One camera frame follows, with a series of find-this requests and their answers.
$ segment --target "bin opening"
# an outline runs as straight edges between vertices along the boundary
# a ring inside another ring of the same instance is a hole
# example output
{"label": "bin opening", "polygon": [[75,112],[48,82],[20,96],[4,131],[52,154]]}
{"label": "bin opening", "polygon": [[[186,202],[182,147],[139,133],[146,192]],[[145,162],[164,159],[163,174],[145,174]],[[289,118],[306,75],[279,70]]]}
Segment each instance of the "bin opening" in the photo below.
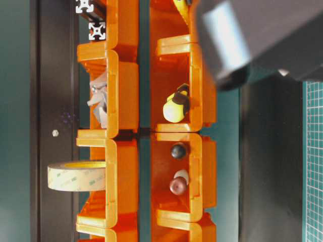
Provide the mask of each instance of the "bin opening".
{"label": "bin opening", "polygon": [[[158,92],[152,94],[153,101],[153,124],[171,124],[167,121],[163,114],[163,107],[167,98],[175,93],[177,89],[184,83],[190,83],[190,58],[187,53],[161,56],[158,58],[158,68],[155,69],[154,88]],[[190,111],[185,115],[178,124],[190,123]]]}
{"label": "bin opening", "polygon": [[189,154],[182,159],[172,157],[173,141],[158,141],[152,151],[152,200],[157,209],[190,212],[189,189],[182,195],[175,195],[170,190],[170,182],[177,171],[189,172]]}
{"label": "bin opening", "polygon": [[92,192],[79,215],[105,218],[105,191]]}

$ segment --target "round knob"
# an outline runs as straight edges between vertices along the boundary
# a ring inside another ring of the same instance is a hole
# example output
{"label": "round knob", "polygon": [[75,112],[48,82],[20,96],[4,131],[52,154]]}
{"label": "round knob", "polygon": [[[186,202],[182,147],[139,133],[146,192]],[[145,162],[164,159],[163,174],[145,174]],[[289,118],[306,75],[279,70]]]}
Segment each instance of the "round knob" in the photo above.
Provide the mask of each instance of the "round knob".
{"label": "round knob", "polygon": [[182,159],[186,155],[186,147],[183,143],[177,143],[172,147],[172,156],[175,159]]}
{"label": "round knob", "polygon": [[173,179],[170,183],[170,189],[173,194],[179,196],[185,193],[187,190],[187,184],[185,178],[179,176]]}

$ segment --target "roll of tape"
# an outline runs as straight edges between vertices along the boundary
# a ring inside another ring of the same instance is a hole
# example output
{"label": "roll of tape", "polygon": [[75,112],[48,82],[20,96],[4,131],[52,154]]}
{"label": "roll of tape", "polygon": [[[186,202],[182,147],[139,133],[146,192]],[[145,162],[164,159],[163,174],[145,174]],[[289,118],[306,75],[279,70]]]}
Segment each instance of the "roll of tape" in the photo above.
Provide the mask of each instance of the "roll of tape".
{"label": "roll of tape", "polygon": [[58,191],[105,190],[105,161],[85,161],[49,165],[48,187]]}

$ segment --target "gray machine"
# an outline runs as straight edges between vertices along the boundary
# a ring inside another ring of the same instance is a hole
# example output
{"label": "gray machine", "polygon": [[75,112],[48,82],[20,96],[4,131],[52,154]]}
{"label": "gray machine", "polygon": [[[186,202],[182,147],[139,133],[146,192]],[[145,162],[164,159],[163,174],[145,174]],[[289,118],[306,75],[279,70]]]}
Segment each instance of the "gray machine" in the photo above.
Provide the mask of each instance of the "gray machine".
{"label": "gray machine", "polygon": [[199,42],[218,88],[277,71],[297,81],[322,81],[322,13],[318,0],[202,0]]}

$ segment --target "cutting mat grid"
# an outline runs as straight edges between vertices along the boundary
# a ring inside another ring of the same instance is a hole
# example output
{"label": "cutting mat grid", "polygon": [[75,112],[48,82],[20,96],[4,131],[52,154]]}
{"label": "cutting mat grid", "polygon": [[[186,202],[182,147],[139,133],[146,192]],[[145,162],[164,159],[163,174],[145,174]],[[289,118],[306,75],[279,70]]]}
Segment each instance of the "cutting mat grid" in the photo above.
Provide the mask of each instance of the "cutting mat grid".
{"label": "cutting mat grid", "polygon": [[323,83],[306,84],[306,241],[323,241]]}

